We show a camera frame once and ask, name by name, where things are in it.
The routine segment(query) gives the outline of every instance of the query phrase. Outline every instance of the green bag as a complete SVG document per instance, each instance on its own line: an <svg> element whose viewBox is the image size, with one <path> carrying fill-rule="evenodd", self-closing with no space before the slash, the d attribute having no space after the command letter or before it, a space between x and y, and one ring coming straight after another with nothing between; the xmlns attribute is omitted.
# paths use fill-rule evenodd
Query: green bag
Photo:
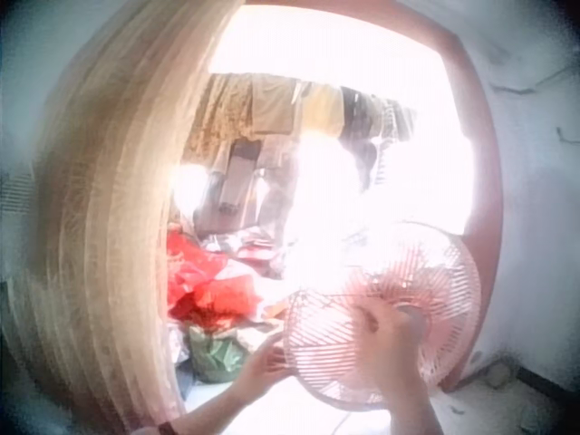
<svg viewBox="0 0 580 435"><path fill-rule="evenodd" d="M236 340L236 332L207 334L199 326L189 327L191 364L205 383L231 382L239 375L248 353Z"/></svg>

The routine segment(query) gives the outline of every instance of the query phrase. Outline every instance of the fan guard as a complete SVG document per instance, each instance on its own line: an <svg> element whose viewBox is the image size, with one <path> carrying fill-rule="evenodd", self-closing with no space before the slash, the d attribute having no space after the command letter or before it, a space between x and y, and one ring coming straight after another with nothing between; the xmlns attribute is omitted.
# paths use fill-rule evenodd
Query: fan guard
<svg viewBox="0 0 580 435"><path fill-rule="evenodd" d="M340 285L301 289L285 322L286 359L299 381L318 399L349 411L383 406L378 391L357 386L351 316L356 298L380 297L419 310L425 320L419 369L429 386L459 362L479 319L478 271L458 237L400 223L374 240L372 264L345 267Z"/></svg>

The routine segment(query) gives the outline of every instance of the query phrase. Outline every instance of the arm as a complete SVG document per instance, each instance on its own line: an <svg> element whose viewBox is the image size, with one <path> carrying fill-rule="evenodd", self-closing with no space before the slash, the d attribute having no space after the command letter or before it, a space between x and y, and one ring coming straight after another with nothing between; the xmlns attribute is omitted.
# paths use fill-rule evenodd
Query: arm
<svg viewBox="0 0 580 435"><path fill-rule="evenodd" d="M409 315L376 298L365 298L358 308L359 366L381 391L392 435L443 435L419 374L420 337Z"/></svg>
<svg viewBox="0 0 580 435"><path fill-rule="evenodd" d="M216 435L249 404L262 397L275 383L292 374L285 365L282 348L275 347L281 334L269 337L246 361L242 372L224 392L194 411L176 418L171 428L178 435ZM147 428L133 435L159 435Z"/></svg>

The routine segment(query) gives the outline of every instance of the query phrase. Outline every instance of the wrist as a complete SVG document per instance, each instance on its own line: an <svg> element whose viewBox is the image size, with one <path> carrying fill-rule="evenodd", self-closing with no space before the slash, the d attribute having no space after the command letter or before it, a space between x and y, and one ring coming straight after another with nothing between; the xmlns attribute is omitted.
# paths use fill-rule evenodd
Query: wrist
<svg viewBox="0 0 580 435"><path fill-rule="evenodd" d="M230 387L224 391L224 394L228 399L237 407L245 408L247 405L251 404L255 399L250 397L244 388L240 387L235 382L230 385Z"/></svg>
<svg viewBox="0 0 580 435"><path fill-rule="evenodd" d="M424 384L421 387L409 388L385 399L385 405L393 414L413 414L430 406L429 392Z"/></svg>

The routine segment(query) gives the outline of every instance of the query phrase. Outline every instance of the electric fan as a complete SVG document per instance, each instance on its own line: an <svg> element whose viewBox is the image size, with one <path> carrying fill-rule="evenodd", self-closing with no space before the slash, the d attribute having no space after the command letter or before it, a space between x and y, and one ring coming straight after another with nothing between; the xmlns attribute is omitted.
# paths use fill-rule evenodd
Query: electric fan
<svg viewBox="0 0 580 435"><path fill-rule="evenodd" d="M285 322L286 359L300 383L318 399L349 411L382 406L378 391L357 382L352 316L357 299L377 297L419 314L419 369L429 386L459 362L479 318L479 275L458 237L400 223L372 243L370 262L345 267L327 287L298 291Z"/></svg>

